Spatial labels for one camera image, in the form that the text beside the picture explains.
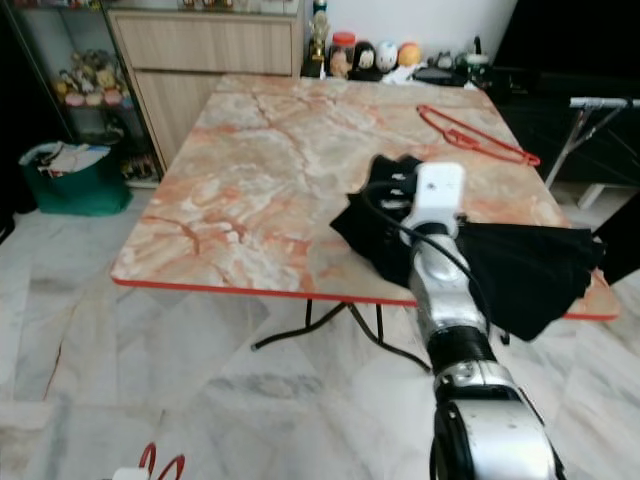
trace wooden cabinet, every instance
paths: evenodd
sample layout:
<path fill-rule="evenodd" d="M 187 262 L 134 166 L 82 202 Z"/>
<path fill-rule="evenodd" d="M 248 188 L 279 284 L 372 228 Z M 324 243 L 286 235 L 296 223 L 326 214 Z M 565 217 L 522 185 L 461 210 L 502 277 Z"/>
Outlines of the wooden cabinet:
<path fill-rule="evenodd" d="M 294 16 L 109 11 L 113 35 L 165 169 L 219 74 L 299 75 L 303 10 L 298 6 Z"/>
<path fill-rule="evenodd" d="M 220 77 L 137 72 L 135 78 L 143 108 L 168 168 Z"/>

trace white tile floor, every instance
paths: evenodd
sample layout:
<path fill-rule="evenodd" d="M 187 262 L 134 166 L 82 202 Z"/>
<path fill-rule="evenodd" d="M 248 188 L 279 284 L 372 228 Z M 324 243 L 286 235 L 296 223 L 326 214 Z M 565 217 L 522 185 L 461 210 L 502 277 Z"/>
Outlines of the white tile floor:
<path fill-rule="evenodd" d="M 554 192 L 579 225 L 588 212 Z M 110 478 L 156 441 L 186 479 L 427 477 L 432 381 L 364 338 L 343 313 L 312 335 L 251 352 L 300 326 L 304 302 L 127 289 L 111 261 L 149 192 L 109 218 L 19 217 L 0 246 L 0 480 Z M 640 274 L 607 325 L 559 321 L 496 354 L 544 416 L 569 478 L 640 475 Z M 315 315 L 332 305 L 318 302 Z M 373 309 L 362 307 L 367 319 Z M 410 316 L 385 308 L 389 342 L 425 356 Z"/>

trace green bag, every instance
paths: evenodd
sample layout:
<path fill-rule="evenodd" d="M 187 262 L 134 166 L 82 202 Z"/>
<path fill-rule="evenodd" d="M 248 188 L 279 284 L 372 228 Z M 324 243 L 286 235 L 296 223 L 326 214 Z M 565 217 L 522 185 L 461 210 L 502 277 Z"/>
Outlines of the green bag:
<path fill-rule="evenodd" d="M 38 171 L 34 159 L 39 153 L 51 153 L 58 144 L 46 143 L 32 148 L 20 158 L 24 177 L 43 213 L 104 216 L 127 208 L 132 195 L 120 173 L 117 147 L 83 170 L 57 178 Z"/>

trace marble-pattern tabletop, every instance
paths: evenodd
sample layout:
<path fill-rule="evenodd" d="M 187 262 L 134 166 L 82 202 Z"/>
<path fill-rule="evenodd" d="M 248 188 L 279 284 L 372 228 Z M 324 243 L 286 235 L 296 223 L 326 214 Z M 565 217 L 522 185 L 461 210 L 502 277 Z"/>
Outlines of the marble-pattern tabletop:
<path fill-rule="evenodd" d="M 113 265 L 128 286 L 415 305 L 329 223 L 371 158 L 458 162 L 476 222 L 569 226 L 532 167 L 447 144 L 418 104 L 517 144 L 489 98 L 453 88 L 223 76 Z M 613 319 L 600 274 L 569 315 Z"/>

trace orange ball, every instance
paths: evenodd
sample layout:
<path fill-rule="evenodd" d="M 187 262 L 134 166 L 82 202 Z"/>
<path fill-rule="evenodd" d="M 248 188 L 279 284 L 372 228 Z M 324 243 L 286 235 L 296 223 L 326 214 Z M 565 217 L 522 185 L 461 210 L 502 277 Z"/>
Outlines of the orange ball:
<path fill-rule="evenodd" d="M 410 67 L 420 63 L 420 60 L 422 60 L 422 52 L 417 43 L 405 43 L 400 47 L 400 52 L 398 52 L 399 65 Z"/>

